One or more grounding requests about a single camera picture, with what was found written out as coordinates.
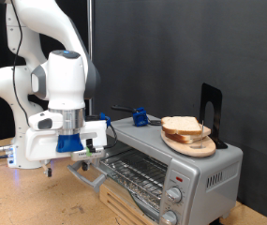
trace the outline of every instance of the wooden plate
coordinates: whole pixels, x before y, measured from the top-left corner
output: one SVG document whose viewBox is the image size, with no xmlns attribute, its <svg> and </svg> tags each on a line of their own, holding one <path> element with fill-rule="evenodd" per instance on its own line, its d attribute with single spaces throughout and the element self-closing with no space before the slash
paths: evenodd
<svg viewBox="0 0 267 225">
<path fill-rule="evenodd" d="M 214 154 L 216 150 L 214 141 L 212 141 L 208 136 L 202 140 L 202 145 L 205 146 L 205 148 L 201 149 L 191 148 L 191 146 L 200 146 L 200 141 L 193 143 L 176 142 L 167 138 L 163 130 L 161 130 L 161 138 L 165 144 L 167 144 L 173 150 L 191 157 L 209 157 L 210 155 Z"/>
</svg>

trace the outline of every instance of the black plate holder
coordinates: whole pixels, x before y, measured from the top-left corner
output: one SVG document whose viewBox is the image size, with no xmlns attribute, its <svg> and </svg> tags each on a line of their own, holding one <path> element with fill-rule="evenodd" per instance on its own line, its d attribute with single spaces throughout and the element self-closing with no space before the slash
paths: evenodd
<svg viewBox="0 0 267 225">
<path fill-rule="evenodd" d="M 215 142 L 216 149 L 226 149 L 228 146 L 219 140 L 219 126 L 220 126 L 220 116 L 221 116 L 221 104 L 223 95 L 220 90 L 207 83 L 203 83 L 201 86 L 201 98 L 200 98 L 200 120 L 205 121 L 206 105 L 210 101 L 215 110 L 214 115 L 214 126 L 212 132 L 209 135 L 210 138 Z"/>
</svg>

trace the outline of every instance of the toaster oven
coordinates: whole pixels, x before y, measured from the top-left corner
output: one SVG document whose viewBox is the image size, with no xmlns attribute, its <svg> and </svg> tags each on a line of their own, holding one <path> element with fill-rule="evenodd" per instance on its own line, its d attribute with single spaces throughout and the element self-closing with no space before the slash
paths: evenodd
<svg viewBox="0 0 267 225">
<path fill-rule="evenodd" d="M 132 118 L 112 125 L 119 143 L 95 164 L 145 215 L 162 225 L 207 225 L 229 215 L 242 166 L 239 148 L 228 144 L 210 157 L 188 157 L 164 144 L 161 127 L 135 127 Z"/>
</svg>

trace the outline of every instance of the black background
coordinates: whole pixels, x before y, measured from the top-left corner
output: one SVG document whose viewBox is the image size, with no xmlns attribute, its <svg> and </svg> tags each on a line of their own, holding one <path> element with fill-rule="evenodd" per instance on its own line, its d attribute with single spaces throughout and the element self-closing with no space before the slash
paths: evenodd
<svg viewBox="0 0 267 225">
<path fill-rule="evenodd" d="M 86 2 L 57 3 L 87 43 Z M 201 84 L 219 88 L 220 137 L 244 151 L 239 200 L 267 216 L 267 1 L 96 0 L 95 21 L 96 113 L 129 117 L 110 109 L 120 104 L 156 117 L 198 117 Z M 41 41 L 45 55 L 62 48 Z M 0 5 L 0 68 L 13 59 Z M 12 113 L 0 99 L 0 139 L 13 135 Z"/>
</svg>

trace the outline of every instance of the toaster oven handle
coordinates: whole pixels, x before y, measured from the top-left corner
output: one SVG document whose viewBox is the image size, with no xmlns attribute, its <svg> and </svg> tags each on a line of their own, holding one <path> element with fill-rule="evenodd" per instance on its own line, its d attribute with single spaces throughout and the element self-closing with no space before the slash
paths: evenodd
<svg viewBox="0 0 267 225">
<path fill-rule="evenodd" d="M 116 111 L 124 111 L 129 113 L 136 113 L 137 110 L 127 106 L 112 105 L 111 108 Z"/>
<path fill-rule="evenodd" d="M 82 181 L 84 184 L 89 185 L 90 187 L 92 187 L 94 189 L 94 191 L 96 193 L 99 192 L 99 187 L 104 183 L 104 181 L 107 178 L 107 174 L 105 172 L 103 172 L 102 170 L 100 170 L 98 167 L 95 167 L 97 170 L 99 170 L 101 174 L 97 179 L 95 179 L 93 182 L 91 182 L 90 180 L 88 180 L 87 178 L 85 178 L 84 176 L 82 176 L 81 174 L 79 174 L 77 172 L 77 170 L 82 166 L 83 161 L 77 161 L 75 162 L 73 165 L 68 165 L 67 168 L 71 171 L 71 173 L 73 173 L 74 176 L 76 176 L 80 181 Z"/>
</svg>

